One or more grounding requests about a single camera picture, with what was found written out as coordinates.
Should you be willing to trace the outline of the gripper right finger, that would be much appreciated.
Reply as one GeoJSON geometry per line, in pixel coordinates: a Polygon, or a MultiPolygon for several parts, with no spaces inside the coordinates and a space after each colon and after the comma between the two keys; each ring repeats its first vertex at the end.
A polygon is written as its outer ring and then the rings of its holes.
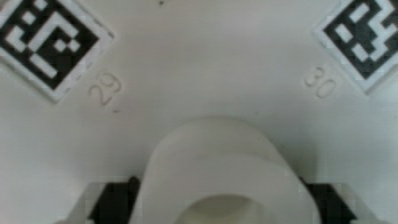
{"type": "Polygon", "coordinates": [[[322,224],[393,224],[377,217],[345,183],[301,181],[315,199],[322,224]]]}

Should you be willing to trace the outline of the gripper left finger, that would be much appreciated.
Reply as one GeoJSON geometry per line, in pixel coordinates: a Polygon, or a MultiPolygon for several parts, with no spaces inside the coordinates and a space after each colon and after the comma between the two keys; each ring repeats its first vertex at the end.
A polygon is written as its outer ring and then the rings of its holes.
{"type": "Polygon", "coordinates": [[[68,217],[56,224],[129,224],[141,190],[141,179],[93,182],[68,217]]]}

